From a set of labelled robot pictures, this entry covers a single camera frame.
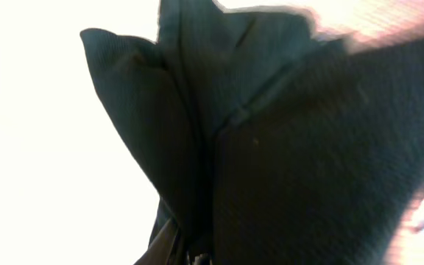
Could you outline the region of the black polo shirt with logo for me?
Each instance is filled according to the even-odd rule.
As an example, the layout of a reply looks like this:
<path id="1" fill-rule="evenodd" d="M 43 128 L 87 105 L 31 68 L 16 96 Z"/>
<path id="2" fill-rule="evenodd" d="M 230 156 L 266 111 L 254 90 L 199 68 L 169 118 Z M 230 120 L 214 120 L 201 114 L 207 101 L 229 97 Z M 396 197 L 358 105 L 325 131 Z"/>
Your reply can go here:
<path id="1" fill-rule="evenodd" d="M 160 196 L 141 264 L 382 264 L 424 187 L 424 38 L 350 53 L 300 14 L 162 1 L 156 42 L 85 29 Z"/>

